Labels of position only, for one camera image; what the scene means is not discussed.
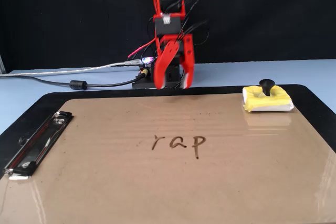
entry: black cable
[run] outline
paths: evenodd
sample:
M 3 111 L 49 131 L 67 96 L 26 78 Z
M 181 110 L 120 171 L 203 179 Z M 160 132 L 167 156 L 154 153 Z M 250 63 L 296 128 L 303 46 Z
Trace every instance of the black cable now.
M 30 79 L 38 82 L 42 82 L 45 84 L 57 85 L 57 86 L 70 86 L 69 82 L 56 82 L 56 81 L 46 81 L 42 79 L 38 79 L 33 76 L 1 76 L 0 78 L 21 78 L 21 79 Z
M 184 21 L 183 21 L 183 25 L 182 25 L 182 27 L 181 27 L 180 32 L 179 32 L 178 35 L 177 35 L 176 40 L 179 40 L 179 37 L 180 37 L 181 33 L 183 32 L 183 28 L 184 28 L 185 24 L 187 24 L 188 19 L 189 19 L 189 18 L 184 19 Z
M 168 11 L 169 11 L 171 8 L 173 8 L 175 5 L 178 5 L 180 2 L 182 2 L 182 0 L 177 0 L 176 2 L 170 4 L 170 5 L 166 8 L 166 10 L 164 11 L 164 13 L 168 13 Z
M 134 80 L 130 80 L 130 81 L 122 82 L 122 83 L 115 83 L 115 84 L 87 84 L 87 86 L 88 87 L 96 87 L 96 88 L 117 87 L 117 86 L 123 86 L 123 85 L 134 83 L 134 82 L 139 81 L 139 80 L 141 80 L 142 78 L 145 78 L 145 77 L 146 77 L 146 74 L 145 73 L 141 73 L 141 75 L 138 76 L 138 77 L 136 77 Z
M 191 33 L 193 30 L 199 28 L 201 25 L 207 24 L 208 20 L 202 21 L 202 22 L 198 22 L 194 25 L 192 25 L 191 27 L 189 27 L 186 31 L 184 31 L 184 34 L 189 34 Z
M 149 31 L 148 31 L 148 25 L 149 25 L 149 22 L 153 19 L 153 17 L 151 17 L 148 21 L 147 21 L 147 35 L 149 37 L 149 40 L 152 40 L 153 38 L 151 38 L 151 36 L 149 35 Z
M 177 87 L 180 86 L 181 82 L 183 81 L 183 75 L 184 75 L 184 70 L 183 70 L 183 72 L 182 72 L 180 81 L 173 87 L 173 89 L 176 89 Z
M 70 82 L 55 82 L 55 81 L 46 81 L 42 79 L 38 79 L 32 76 L 1 76 L 0 78 L 21 78 L 21 79 L 30 79 L 35 80 L 38 82 L 42 82 L 45 84 L 57 85 L 57 86 L 68 86 L 72 89 L 76 90 L 86 90 L 87 87 L 97 87 L 97 88 L 107 88 L 107 87 L 117 87 L 126 84 L 130 84 L 136 81 L 141 80 L 142 78 L 146 77 L 145 73 L 141 73 L 140 76 L 136 77 L 133 80 L 121 82 L 121 83 L 114 83 L 114 84 L 87 84 L 86 81 L 70 81 Z
M 208 30 L 208 34 L 207 34 L 205 40 L 203 40 L 201 43 L 194 43 L 194 45 L 199 46 L 199 45 L 203 45 L 204 43 L 206 43 L 206 41 L 209 39 L 210 28 L 208 28 L 207 30 Z
M 142 61 L 142 56 L 145 54 L 145 52 L 148 50 L 148 48 L 152 48 L 152 44 L 149 44 L 148 46 L 145 47 L 144 51 L 142 52 L 141 56 L 140 56 L 140 60 Z

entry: wire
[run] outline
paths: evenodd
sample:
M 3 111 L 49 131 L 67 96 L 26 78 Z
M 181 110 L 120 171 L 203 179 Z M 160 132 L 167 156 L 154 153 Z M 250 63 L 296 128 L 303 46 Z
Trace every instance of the wire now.
M 46 81 L 46 80 L 38 79 L 38 78 L 33 77 L 33 76 L 3 76 L 3 77 L 0 77 L 0 78 L 30 79 L 30 80 L 34 80 L 34 81 L 38 81 L 38 82 L 42 82 L 42 83 L 46 83 L 46 84 L 51 84 L 51 85 L 57 85 L 57 86 L 69 86 L 70 85 L 70 83 L 68 83 L 68 82 Z
M 182 25 L 182 27 L 181 27 L 180 32 L 178 33 L 178 35 L 177 35 L 177 37 L 176 37 L 176 40 L 179 40 L 179 37 L 180 37 L 181 34 L 182 34 L 182 36 L 184 36 L 183 28 L 184 28 L 185 24 L 187 24 L 188 19 L 189 19 L 189 18 L 184 19 L 184 21 L 183 21 L 183 25 Z
M 149 35 L 149 31 L 148 31 L 148 26 L 149 26 L 149 22 L 153 19 L 153 17 L 151 17 L 148 21 L 147 21 L 147 35 L 149 37 L 150 40 L 152 40 L 151 36 Z
M 146 75 L 142 73 L 140 76 L 136 77 L 134 80 L 122 82 L 122 83 L 115 83 L 115 84 L 87 84 L 88 87 L 95 87 L 95 88 L 108 88 L 108 87 L 117 87 L 117 86 L 123 86 L 127 84 L 134 83 L 136 81 L 141 80 L 142 78 L 145 78 Z
M 206 43 L 206 41 L 209 39 L 209 34 L 210 34 L 210 29 L 208 28 L 207 30 L 208 30 L 208 34 L 205 40 L 203 40 L 201 43 L 194 43 L 194 45 L 199 46 L 199 45 L 203 45 L 204 43 Z
M 130 55 L 127 56 L 127 58 L 130 58 L 133 54 L 136 54 L 137 52 L 139 52 L 142 48 L 150 45 L 151 43 L 153 43 L 155 41 L 155 38 L 152 39 L 151 41 L 149 41 L 148 43 L 146 43 L 145 45 L 139 47 L 137 50 L 135 50 L 133 53 L 131 53 Z
M 193 30 L 199 28 L 201 25 L 204 25 L 204 24 L 207 24 L 208 23 L 208 20 L 205 20 L 205 21 L 202 21 L 202 22 L 198 22 L 194 25 L 192 25 L 191 27 L 189 27 L 186 31 L 184 31 L 184 34 L 189 34 L 191 33 Z
M 152 46 L 152 44 L 149 44 L 145 49 L 144 49 L 144 51 L 142 52 L 142 54 L 141 54 L 141 56 L 140 56 L 140 60 L 142 61 L 142 56 L 145 54 L 145 52 L 148 50 L 148 48 L 152 48 L 151 47 Z
M 9 77 L 9 76 L 32 76 L 32 75 L 49 75 L 49 74 L 70 74 L 70 73 L 82 73 L 87 71 L 93 71 L 98 70 L 102 68 L 109 68 L 109 67 L 116 67 L 116 66 L 137 66 L 140 65 L 140 60 L 130 60 L 130 61 L 124 61 L 124 62 L 118 62 L 118 63 L 112 63 L 100 67 L 93 67 L 93 68 L 84 68 L 84 69 L 78 69 L 78 70 L 65 70 L 65 71 L 51 71 L 51 72 L 35 72 L 35 73 L 4 73 L 0 74 L 0 77 Z
M 182 2 L 182 0 L 177 0 L 176 2 L 170 4 L 170 5 L 166 8 L 166 10 L 164 11 L 164 13 L 168 13 L 168 11 L 169 11 L 171 8 L 173 8 L 175 5 L 178 5 L 180 2 Z
M 117 87 L 117 86 L 122 86 L 122 85 L 127 85 L 136 81 L 141 80 L 142 78 L 146 77 L 146 73 L 142 71 L 141 75 L 136 77 L 133 80 L 126 81 L 126 82 L 121 82 L 121 83 L 114 83 L 114 84 L 87 84 L 86 87 L 97 87 L 97 88 L 107 88 L 107 87 Z M 55 81 L 47 81 L 47 80 L 42 80 L 36 77 L 32 76 L 5 76 L 1 78 L 20 78 L 20 79 L 29 79 L 29 80 L 34 80 L 38 82 L 42 82 L 45 84 L 51 84 L 51 85 L 57 85 L 57 86 L 69 86 L 70 87 L 70 82 L 55 82 Z
M 180 81 L 173 87 L 173 89 L 176 89 L 177 87 L 180 86 L 181 82 L 183 81 L 183 75 L 184 75 L 184 70 L 183 70 L 183 72 L 182 72 L 182 74 L 181 74 L 181 79 L 180 79 Z

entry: white cable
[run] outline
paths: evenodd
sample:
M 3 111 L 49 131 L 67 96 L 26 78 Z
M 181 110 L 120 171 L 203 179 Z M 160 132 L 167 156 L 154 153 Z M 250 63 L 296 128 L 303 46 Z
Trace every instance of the white cable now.
M 84 69 L 78 69 L 78 70 L 66 70 L 66 71 L 53 71 L 53 72 L 37 72 L 37 73 L 4 73 L 0 74 L 0 77 L 5 77 L 5 76 L 32 76 L 32 75 L 47 75 L 47 74 L 69 74 L 69 73 L 82 73 L 86 71 L 92 71 L 92 70 L 97 70 L 97 69 L 102 69 L 102 68 L 109 68 L 109 67 L 115 67 L 115 66 L 136 66 L 141 64 L 141 60 L 129 60 L 129 61 L 124 61 L 124 62 L 118 62 L 118 63 L 113 63 L 113 64 L 108 64 L 105 66 L 100 66 L 100 67 L 93 67 L 93 68 L 84 68 Z

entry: black knob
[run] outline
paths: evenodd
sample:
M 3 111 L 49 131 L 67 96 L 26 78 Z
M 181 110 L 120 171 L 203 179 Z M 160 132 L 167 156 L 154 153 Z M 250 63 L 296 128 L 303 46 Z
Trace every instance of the black knob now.
M 271 95 L 271 88 L 274 87 L 275 82 L 269 79 L 264 79 L 259 82 L 259 85 L 263 88 L 263 93 L 269 97 Z

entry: cable ferrite bead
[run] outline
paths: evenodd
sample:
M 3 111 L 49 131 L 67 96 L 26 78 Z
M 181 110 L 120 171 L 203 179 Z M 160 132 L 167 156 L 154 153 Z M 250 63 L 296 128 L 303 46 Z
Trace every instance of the cable ferrite bead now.
M 70 81 L 70 87 L 77 90 L 86 90 L 88 83 L 86 81 Z

